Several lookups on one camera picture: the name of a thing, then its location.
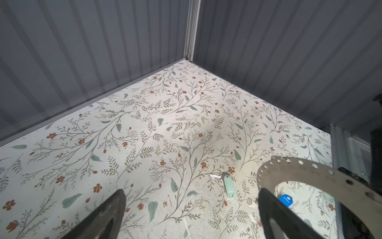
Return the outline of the perforated metal ring plate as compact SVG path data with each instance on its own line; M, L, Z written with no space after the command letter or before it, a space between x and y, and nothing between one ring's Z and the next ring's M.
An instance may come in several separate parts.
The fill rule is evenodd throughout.
M375 239L382 237L382 198L371 188L338 170L310 160L274 156L257 171L257 186L274 194L286 181L308 184L330 194L352 211Z

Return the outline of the mint green key tag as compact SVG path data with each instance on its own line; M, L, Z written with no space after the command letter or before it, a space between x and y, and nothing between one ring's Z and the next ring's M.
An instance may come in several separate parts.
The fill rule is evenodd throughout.
M230 199L236 198L236 189L235 189L235 186L234 186L234 181L233 181L232 177L229 174L225 174L223 176L223 183L224 183L224 187L225 187L225 191L226 191L227 197L230 198Z

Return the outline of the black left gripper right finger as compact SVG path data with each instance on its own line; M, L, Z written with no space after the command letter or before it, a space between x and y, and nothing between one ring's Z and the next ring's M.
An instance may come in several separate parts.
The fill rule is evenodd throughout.
M263 188L258 197L259 213L267 239L321 239L313 228L295 215L274 194Z

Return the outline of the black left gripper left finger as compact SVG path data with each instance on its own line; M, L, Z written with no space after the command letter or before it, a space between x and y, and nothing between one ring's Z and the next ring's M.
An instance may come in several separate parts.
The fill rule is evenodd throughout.
M122 224L125 206L126 196L122 189L118 189L63 238L116 239Z

